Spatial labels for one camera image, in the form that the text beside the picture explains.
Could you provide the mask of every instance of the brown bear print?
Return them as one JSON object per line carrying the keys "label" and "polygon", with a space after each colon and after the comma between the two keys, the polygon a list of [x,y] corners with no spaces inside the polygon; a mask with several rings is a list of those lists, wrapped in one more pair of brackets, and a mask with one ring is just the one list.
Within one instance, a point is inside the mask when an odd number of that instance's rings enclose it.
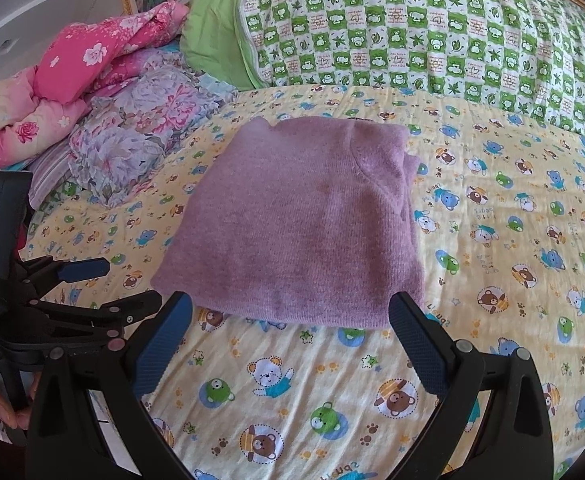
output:
{"label": "brown bear print", "polygon": [[223,323],[223,314],[217,312],[216,310],[209,310],[206,313],[204,322],[202,322],[202,330],[206,330],[208,325],[217,328],[219,325],[221,325],[221,323]]}
{"label": "brown bear print", "polygon": [[399,381],[394,391],[387,396],[387,399],[384,400],[383,397],[379,397],[374,401],[374,405],[380,406],[385,402],[390,415],[399,416],[401,412],[405,411],[409,406],[416,402],[415,397],[401,391],[401,388],[405,386],[406,382],[405,379]]}
{"label": "brown bear print", "polygon": [[252,451],[248,452],[248,462],[252,462],[255,459],[254,453],[266,457],[268,460],[277,458],[274,452],[277,437],[274,434],[257,435],[255,434],[255,426],[253,424],[248,428],[248,434],[252,437]]}
{"label": "brown bear print", "polygon": [[481,298],[479,298],[479,304],[482,306],[488,307],[490,314],[493,314],[496,311],[497,303],[499,303],[499,301],[503,301],[503,300],[505,300],[505,294],[502,294],[501,298],[497,298],[496,294],[493,293],[493,291],[486,290],[482,294]]}
{"label": "brown bear print", "polygon": [[530,272],[528,267],[522,267],[520,269],[515,269],[512,267],[512,274],[517,274],[518,276],[514,276],[515,279],[521,283],[525,288],[530,288],[530,283],[534,286],[537,283],[536,277]]}

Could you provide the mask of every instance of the mattress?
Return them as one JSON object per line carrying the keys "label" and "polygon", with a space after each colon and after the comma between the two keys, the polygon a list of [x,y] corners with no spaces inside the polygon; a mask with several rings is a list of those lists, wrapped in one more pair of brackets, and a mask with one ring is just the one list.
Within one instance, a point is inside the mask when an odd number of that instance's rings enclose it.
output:
{"label": "mattress", "polygon": [[[146,290],[189,196],[238,128],[307,115],[409,126],[408,152],[421,158],[412,190],[421,307],[481,351],[530,350],[560,474],[585,447],[585,137],[522,115],[409,89],[243,92],[130,203],[105,209],[66,184],[42,205],[23,256],[111,262],[107,276],[47,299],[96,307]],[[286,325],[206,305],[194,315],[144,403],[198,478],[385,478],[434,409],[390,328]],[[388,406],[396,387],[407,402]],[[479,396],[450,468],[463,463],[486,402]]]}

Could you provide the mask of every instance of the metal screw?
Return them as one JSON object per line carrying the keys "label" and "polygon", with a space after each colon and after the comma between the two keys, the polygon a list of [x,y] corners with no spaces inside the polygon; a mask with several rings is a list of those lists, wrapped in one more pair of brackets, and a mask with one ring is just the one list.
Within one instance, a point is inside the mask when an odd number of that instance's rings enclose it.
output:
{"label": "metal screw", "polygon": [[472,343],[467,339],[459,339],[456,342],[457,350],[460,352],[464,352],[464,354],[469,354],[472,352]]}
{"label": "metal screw", "polygon": [[112,352],[118,352],[126,346],[126,342],[118,337],[117,339],[111,339],[108,342],[108,349]]}
{"label": "metal screw", "polygon": [[519,359],[523,359],[524,361],[527,361],[531,357],[530,351],[528,351],[527,348],[520,346],[519,348],[517,348],[517,357]]}
{"label": "metal screw", "polygon": [[48,356],[50,357],[50,359],[55,359],[55,361],[57,359],[60,359],[61,356],[63,356],[63,348],[61,348],[60,346],[55,346],[55,348],[50,350]]}

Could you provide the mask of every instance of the bear print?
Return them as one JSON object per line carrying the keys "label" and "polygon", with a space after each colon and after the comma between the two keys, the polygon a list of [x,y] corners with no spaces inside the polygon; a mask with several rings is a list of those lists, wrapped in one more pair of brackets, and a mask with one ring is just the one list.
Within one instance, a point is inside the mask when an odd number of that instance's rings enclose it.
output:
{"label": "bear print", "polygon": [[282,359],[277,356],[264,357],[256,362],[248,364],[248,372],[261,388],[255,388],[253,393],[260,397],[272,397],[275,399],[290,389],[290,380],[294,370],[282,374]]}
{"label": "bear print", "polygon": [[466,196],[477,205],[483,205],[488,202],[488,197],[480,187],[468,186],[466,188]]}
{"label": "bear print", "polygon": [[383,395],[378,397],[374,401],[374,405],[380,406],[385,402],[391,416],[399,416],[401,412],[405,412],[409,406],[412,406],[416,402],[415,397],[401,390],[406,383],[407,381],[405,379],[400,380],[399,383],[394,385],[394,389],[386,398]]}
{"label": "bear print", "polygon": [[454,153],[449,151],[448,148],[438,148],[435,158],[442,161],[447,166],[451,166],[457,160],[457,157],[454,156]]}

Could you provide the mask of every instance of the purple sweater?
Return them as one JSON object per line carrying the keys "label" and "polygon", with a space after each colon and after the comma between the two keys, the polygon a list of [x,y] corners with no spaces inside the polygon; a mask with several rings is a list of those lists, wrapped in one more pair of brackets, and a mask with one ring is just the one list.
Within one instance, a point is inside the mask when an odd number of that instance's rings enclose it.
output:
{"label": "purple sweater", "polygon": [[308,117],[245,124],[197,185],[152,286],[252,319],[388,326],[423,299],[405,126]]}

